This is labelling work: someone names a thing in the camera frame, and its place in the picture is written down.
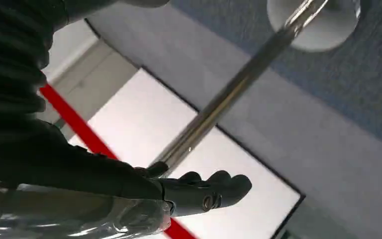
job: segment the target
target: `chrome pole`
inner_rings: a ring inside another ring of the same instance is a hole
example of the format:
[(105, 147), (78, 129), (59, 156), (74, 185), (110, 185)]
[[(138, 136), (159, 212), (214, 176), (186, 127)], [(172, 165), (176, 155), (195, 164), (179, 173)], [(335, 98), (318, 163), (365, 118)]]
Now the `chrome pole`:
[(318, 15), (329, 0), (305, 0), (239, 73), (223, 88), (186, 128), (163, 150), (155, 162), (166, 163), (167, 177), (194, 150), (225, 112), (264, 73), (302, 30)]

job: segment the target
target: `blue carpet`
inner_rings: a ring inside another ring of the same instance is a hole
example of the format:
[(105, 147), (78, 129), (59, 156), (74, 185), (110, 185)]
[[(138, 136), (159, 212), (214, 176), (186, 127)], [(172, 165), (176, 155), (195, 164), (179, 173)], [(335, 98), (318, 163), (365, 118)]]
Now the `blue carpet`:
[[(172, 0), (216, 34), (254, 54), (273, 34), (266, 0)], [(272, 67), (382, 140), (382, 1), (362, 1), (355, 33), (325, 53), (285, 51)]]

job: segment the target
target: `red stripe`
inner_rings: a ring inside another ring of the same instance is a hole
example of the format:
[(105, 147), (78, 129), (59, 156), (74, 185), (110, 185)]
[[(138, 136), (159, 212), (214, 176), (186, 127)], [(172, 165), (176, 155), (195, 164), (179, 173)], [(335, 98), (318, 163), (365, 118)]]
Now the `red stripe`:
[[(89, 127), (81, 116), (55, 91), (50, 85), (40, 89), (42, 95), (49, 101), (53, 108), (59, 113), (61, 118), (80, 137), (84, 144), (93, 153), (102, 153), (106, 156), (118, 159), (115, 154), (103, 143), (97, 134)], [(172, 225), (165, 231), (171, 239), (196, 239), (187, 229), (181, 226), (176, 220), (171, 220)]]

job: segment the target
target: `white wall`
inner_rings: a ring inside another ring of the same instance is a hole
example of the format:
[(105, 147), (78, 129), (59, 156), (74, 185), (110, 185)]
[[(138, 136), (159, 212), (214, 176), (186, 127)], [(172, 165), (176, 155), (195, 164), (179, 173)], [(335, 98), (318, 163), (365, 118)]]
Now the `white wall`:
[(53, 42), (49, 65), (43, 69), (50, 84), (80, 59), (97, 42), (97, 37), (84, 21), (78, 21), (57, 31)]
[[(195, 115), (140, 70), (89, 124), (121, 160), (146, 167)], [(77, 136), (70, 143), (84, 146)], [(245, 174), (253, 189), (233, 207), (178, 218), (201, 239), (269, 239), (299, 200), (297, 192), (216, 128), (172, 176), (196, 171), (206, 179), (218, 170)]]

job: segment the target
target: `clear plastic wrap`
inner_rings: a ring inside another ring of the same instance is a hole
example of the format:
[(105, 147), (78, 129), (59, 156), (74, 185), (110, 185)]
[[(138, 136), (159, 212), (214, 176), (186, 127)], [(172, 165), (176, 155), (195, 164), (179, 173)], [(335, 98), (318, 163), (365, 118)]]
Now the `clear plastic wrap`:
[(0, 190), (0, 239), (131, 239), (170, 226), (162, 200), (126, 199), (23, 185)]

